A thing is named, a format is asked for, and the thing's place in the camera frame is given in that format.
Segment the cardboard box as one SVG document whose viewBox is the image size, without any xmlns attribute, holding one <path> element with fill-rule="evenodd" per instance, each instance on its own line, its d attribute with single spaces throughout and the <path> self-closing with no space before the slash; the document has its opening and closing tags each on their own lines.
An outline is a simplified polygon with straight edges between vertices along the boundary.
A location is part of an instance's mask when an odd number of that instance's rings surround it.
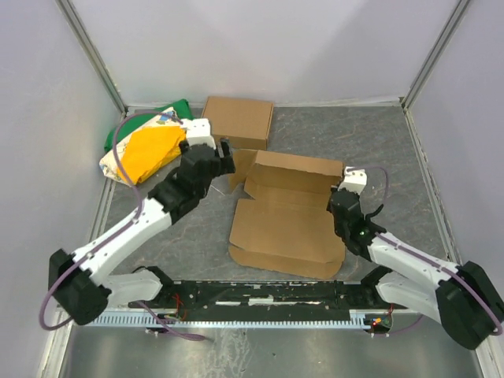
<svg viewBox="0 0 504 378">
<path fill-rule="evenodd" d="M 237 149 L 266 150 L 273 110 L 269 101 L 209 96 L 202 118 L 215 139 L 228 138 Z"/>
<path fill-rule="evenodd" d="M 345 246 L 327 211 L 331 189 L 343 180 L 341 161 L 237 150 L 229 187 L 243 185 L 228 248 L 243 266 L 319 280 L 342 267 Z"/>
</svg>

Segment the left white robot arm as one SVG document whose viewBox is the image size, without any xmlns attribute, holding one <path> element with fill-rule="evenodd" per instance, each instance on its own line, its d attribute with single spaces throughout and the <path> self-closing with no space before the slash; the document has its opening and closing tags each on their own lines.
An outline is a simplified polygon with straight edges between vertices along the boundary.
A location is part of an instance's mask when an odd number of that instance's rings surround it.
<svg viewBox="0 0 504 378">
<path fill-rule="evenodd" d="M 108 306 L 151 301 L 171 286 L 157 267 L 114 276 L 113 270 L 150 238 L 173 226 L 207 196 L 213 179 L 235 172 L 232 147 L 180 144 L 181 160 L 142 199 L 135 211 L 72 253 L 59 249 L 49 260 L 48 295 L 78 325 L 90 324 Z"/>
</svg>

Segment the closed folded cardboard box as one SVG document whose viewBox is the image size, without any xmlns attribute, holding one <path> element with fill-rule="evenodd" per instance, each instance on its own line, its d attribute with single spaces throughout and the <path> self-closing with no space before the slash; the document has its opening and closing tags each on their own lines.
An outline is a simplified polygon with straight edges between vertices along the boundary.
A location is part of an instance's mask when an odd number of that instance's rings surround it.
<svg viewBox="0 0 504 378">
<path fill-rule="evenodd" d="M 266 150 L 273 110 L 269 101 L 209 96 L 202 118 L 215 139 L 228 138 L 237 149 Z"/>
</svg>

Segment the green yellow white cloth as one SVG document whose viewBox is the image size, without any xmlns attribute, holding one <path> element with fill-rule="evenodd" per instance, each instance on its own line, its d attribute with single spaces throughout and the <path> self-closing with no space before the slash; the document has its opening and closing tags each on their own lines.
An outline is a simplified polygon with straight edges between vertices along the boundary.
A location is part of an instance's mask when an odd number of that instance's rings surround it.
<svg viewBox="0 0 504 378">
<path fill-rule="evenodd" d="M 129 119 L 116 138 L 115 131 L 107 135 L 105 155 L 98 163 L 103 175 L 127 183 L 117 166 L 122 164 L 134 185 L 143 183 L 180 155 L 179 144 L 186 136 L 181 123 L 193 118 L 188 101 L 180 99 Z"/>
</svg>

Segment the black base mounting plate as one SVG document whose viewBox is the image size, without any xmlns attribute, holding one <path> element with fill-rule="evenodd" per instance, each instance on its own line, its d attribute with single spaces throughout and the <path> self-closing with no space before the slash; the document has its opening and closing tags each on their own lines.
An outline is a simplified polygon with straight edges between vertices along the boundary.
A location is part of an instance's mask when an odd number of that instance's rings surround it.
<svg viewBox="0 0 504 378">
<path fill-rule="evenodd" d="M 147 306 L 179 311 L 184 321 L 347 321 L 352 310 L 390 305 L 369 284 L 342 281 L 222 282 L 182 280 Z"/>
</svg>

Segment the right aluminium frame post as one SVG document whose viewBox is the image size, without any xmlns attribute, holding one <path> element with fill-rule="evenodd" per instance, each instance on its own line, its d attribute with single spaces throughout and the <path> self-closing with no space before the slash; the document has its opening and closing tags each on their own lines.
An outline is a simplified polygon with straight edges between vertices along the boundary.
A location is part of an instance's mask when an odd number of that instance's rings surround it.
<svg viewBox="0 0 504 378">
<path fill-rule="evenodd" d="M 406 96 L 402 99 L 401 105 L 404 110 L 409 109 L 416 101 L 423 86 L 426 84 L 429 76 L 431 75 L 436 63 L 441 58 L 444 50 L 447 48 L 454 33 L 457 31 L 458 26 L 463 20 L 469 7 L 472 5 L 471 0 L 458 0 L 455 7 L 450 12 L 449 17 L 444 23 L 441 32 L 436 38 L 432 48 L 428 52 L 419 72 L 416 74 Z"/>
</svg>

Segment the aluminium frame post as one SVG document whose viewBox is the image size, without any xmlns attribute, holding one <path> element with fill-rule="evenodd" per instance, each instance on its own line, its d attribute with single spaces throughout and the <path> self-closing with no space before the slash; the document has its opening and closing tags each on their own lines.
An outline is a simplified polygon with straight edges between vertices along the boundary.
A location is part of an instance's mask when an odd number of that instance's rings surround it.
<svg viewBox="0 0 504 378">
<path fill-rule="evenodd" d="M 444 23 L 441 32 L 436 38 L 432 48 L 428 52 L 419 72 L 416 74 L 406 96 L 402 99 L 401 105 L 404 110 L 409 109 L 416 101 L 423 86 L 426 84 L 429 76 L 431 75 L 436 63 L 441 58 L 444 50 L 447 48 L 454 33 L 457 31 L 458 26 L 463 20 L 469 7 L 472 5 L 471 0 L 458 0 L 455 7 L 450 12 L 449 17 Z"/>
<path fill-rule="evenodd" d="M 128 107 L 121 97 L 116 84 L 113 82 L 113 79 L 109 74 L 109 70 L 107 69 L 105 62 L 102 60 L 97 47 L 92 42 L 84 22 L 73 4 L 73 1 L 56 0 L 55 2 L 72 29 L 79 44 L 83 48 L 84 53 L 98 75 L 103 87 L 106 89 L 106 92 L 111 98 L 113 104 L 122 115 L 125 115 L 128 111 Z"/>
</svg>

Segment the left aluminium frame post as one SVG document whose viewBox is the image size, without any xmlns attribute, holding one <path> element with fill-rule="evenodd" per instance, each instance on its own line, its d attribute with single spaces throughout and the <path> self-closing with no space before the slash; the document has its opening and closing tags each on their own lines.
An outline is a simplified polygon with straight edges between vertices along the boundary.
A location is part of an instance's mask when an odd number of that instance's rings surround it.
<svg viewBox="0 0 504 378">
<path fill-rule="evenodd" d="M 92 42 L 84 22 L 73 4 L 73 1 L 56 0 L 55 2 L 72 29 L 79 44 L 83 48 L 84 53 L 98 75 L 103 87 L 106 89 L 106 92 L 111 98 L 113 104 L 122 115 L 125 115 L 128 111 L 128 107 L 121 97 L 116 84 L 113 82 L 113 79 L 109 74 L 109 70 L 107 69 L 105 62 L 102 60 L 97 47 Z"/>
</svg>

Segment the aluminium front rail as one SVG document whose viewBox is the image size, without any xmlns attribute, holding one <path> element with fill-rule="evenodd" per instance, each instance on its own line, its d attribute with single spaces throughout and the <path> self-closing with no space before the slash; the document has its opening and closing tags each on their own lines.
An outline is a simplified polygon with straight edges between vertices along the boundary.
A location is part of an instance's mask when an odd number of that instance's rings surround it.
<svg viewBox="0 0 504 378">
<path fill-rule="evenodd" d="M 435 318 L 452 296 L 449 283 L 443 281 L 435 290 L 422 286 L 394 272 L 360 283 L 317 282 L 218 282 L 173 281 L 153 269 L 108 276 L 95 283 L 83 275 L 65 279 L 54 298 L 78 324 L 88 324 L 110 306 L 145 301 L 150 308 L 166 309 L 181 298 L 186 304 L 215 306 L 319 306 L 371 309 L 394 304 Z"/>
</svg>

